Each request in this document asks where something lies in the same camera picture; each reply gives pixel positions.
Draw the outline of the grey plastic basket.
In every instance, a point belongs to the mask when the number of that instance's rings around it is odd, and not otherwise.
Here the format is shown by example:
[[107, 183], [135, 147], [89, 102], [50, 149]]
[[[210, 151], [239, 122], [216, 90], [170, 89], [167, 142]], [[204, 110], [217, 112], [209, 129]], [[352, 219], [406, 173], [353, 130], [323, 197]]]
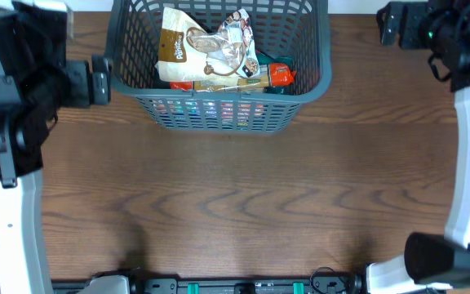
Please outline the grey plastic basket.
[[[295, 81], [290, 95], [244, 92], [196, 92], [171, 89], [155, 68], [165, 8], [188, 14], [200, 27], [215, 31], [228, 15], [249, 13], [256, 48], [273, 58], [292, 58]], [[326, 1], [270, 0], [116, 0], [109, 21], [105, 55], [112, 66], [112, 87], [136, 98], [153, 120], [149, 100], [215, 100], [261, 104], [262, 118], [249, 126], [207, 131], [276, 132], [286, 127], [302, 105], [317, 100], [330, 85], [330, 23]]]

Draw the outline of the Pantree snack pouch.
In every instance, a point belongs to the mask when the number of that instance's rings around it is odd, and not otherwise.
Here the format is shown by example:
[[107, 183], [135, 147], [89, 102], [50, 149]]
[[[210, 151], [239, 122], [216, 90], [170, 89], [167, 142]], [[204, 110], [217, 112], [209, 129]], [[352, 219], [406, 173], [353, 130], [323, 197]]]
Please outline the Pantree snack pouch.
[[244, 9], [208, 33], [188, 14], [165, 8], [155, 64], [164, 82], [212, 81], [233, 86], [260, 74], [251, 19]]

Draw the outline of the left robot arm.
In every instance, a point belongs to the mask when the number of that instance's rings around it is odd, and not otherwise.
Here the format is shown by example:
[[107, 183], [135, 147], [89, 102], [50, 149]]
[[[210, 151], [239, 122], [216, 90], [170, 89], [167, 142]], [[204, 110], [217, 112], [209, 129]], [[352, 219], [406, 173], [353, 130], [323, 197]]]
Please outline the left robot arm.
[[111, 100], [103, 56], [69, 60], [73, 13], [61, 1], [0, 7], [0, 293], [51, 293], [42, 233], [42, 144], [62, 107]]

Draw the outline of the red orange biscuit pack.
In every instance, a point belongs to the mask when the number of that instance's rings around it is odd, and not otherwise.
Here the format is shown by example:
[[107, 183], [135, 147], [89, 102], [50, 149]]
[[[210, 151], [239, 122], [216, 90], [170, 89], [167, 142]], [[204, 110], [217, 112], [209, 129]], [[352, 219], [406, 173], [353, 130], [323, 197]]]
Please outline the red orange biscuit pack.
[[295, 80], [296, 72], [287, 64], [271, 63], [260, 66], [260, 74], [253, 78], [238, 79], [234, 86], [227, 86], [218, 82], [171, 82], [174, 90], [197, 92], [264, 92], [269, 87], [286, 87]]

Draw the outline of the Kleenex tissue multipack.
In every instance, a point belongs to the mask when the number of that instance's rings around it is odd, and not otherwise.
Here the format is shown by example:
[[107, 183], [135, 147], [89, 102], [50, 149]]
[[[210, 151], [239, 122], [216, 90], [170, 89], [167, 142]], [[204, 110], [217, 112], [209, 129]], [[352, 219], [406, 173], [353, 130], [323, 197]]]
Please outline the Kleenex tissue multipack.
[[166, 127], [230, 130], [262, 118], [266, 106], [215, 100], [149, 100], [150, 113]]

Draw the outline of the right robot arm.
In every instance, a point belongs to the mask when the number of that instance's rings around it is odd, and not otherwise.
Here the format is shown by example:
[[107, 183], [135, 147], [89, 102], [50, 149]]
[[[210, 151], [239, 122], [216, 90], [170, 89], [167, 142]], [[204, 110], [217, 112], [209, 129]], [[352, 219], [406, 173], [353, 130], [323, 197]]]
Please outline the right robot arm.
[[368, 293], [445, 293], [470, 288], [470, 1], [389, 2], [376, 15], [380, 42], [428, 49], [434, 78], [454, 95], [459, 144], [443, 234], [412, 233], [402, 255], [368, 265]]

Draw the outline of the green Nescafe coffee bag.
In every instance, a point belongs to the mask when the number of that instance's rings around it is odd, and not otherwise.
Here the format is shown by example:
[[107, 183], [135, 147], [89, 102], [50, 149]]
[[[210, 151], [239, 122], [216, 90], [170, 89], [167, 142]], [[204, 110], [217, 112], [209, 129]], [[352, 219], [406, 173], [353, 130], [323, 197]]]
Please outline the green Nescafe coffee bag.
[[295, 81], [296, 72], [292, 69], [292, 58], [288, 56], [279, 56], [276, 58], [258, 51], [257, 60], [267, 70], [269, 85], [265, 92], [269, 94], [290, 95], [290, 86]]

